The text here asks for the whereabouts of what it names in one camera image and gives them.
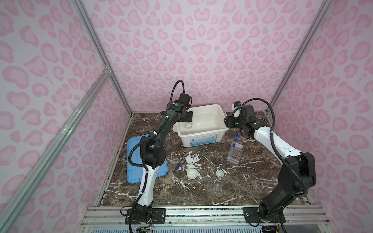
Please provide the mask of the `clear glass beaker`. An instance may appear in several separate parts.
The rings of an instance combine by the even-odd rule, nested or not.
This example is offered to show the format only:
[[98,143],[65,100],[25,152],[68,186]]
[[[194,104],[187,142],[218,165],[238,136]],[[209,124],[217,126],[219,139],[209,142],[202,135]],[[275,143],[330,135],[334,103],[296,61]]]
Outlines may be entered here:
[[183,126],[185,129],[191,129],[192,126],[193,126],[193,121],[191,121],[191,122],[182,122],[182,126]]

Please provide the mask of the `clear test tube rack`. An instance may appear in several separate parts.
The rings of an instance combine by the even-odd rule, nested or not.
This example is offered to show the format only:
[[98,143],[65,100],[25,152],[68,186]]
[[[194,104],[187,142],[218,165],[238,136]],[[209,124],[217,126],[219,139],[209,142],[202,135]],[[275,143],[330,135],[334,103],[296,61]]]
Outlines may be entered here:
[[227,161],[238,165],[240,163],[240,160],[241,160],[243,145],[240,144],[240,143],[235,143],[235,144],[236,144],[235,148],[232,148],[232,145],[230,147],[230,151],[228,153]]

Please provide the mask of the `clear round dish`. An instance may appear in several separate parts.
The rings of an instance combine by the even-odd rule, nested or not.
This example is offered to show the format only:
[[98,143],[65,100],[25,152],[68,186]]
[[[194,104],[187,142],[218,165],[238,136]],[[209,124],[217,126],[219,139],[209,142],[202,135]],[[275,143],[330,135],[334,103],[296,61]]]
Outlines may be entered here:
[[222,193],[222,186],[219,183],[213,183],[211,185],[211,190],[214,195],[219,195]]

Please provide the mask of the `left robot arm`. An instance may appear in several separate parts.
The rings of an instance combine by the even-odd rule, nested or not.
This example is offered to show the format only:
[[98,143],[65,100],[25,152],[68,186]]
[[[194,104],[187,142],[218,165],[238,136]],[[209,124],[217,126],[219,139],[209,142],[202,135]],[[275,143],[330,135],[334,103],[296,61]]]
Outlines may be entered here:
[[181,93],[179,99],[169,102],[158,126],[148,136],[143,136],[130,151],[128,162],[142,168],[143,175],[139,194],[132,204],[130,220],[147,223],[152,219],[153,190],[160,167],[166,160],[165,141],[177,122],[192,122],[193,112],[189,111],[192,97]]

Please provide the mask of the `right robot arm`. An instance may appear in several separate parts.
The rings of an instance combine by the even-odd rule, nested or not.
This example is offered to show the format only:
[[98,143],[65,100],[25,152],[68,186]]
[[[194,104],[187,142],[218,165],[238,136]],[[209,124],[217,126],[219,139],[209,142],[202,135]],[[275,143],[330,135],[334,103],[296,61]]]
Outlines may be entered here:
[[284,209],[299,198],[306,197],[316,184],[315,158],[301,152],[275,134],[273,127],[259,121],[251,105],[233,103],[233,113],[224,119],[225,126],[240,129],[265,146],[282,164],[278,184],[258,205],[257,220],[283,222]]

